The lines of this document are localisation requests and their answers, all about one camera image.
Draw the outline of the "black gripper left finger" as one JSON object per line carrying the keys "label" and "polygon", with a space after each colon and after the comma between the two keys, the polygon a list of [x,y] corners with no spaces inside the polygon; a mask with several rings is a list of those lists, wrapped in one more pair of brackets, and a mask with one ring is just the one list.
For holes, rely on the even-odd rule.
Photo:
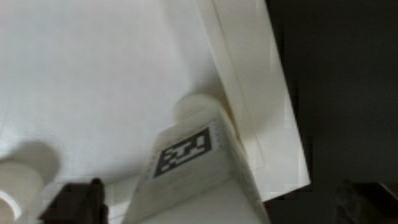
{"label": "black gripper left finger", "polygon": [[43,224],[109,224],[105,185],[100,178],[89,183],[68,183],[40,216]]}

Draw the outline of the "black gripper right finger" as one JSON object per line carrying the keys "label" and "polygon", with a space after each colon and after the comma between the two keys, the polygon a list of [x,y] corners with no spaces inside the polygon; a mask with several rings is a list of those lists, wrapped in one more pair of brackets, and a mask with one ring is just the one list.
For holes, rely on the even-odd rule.
{"label": "black gripper right finger", "polygon": [[398,224],[398,183],[345,181],[335,218],[335,224]]}

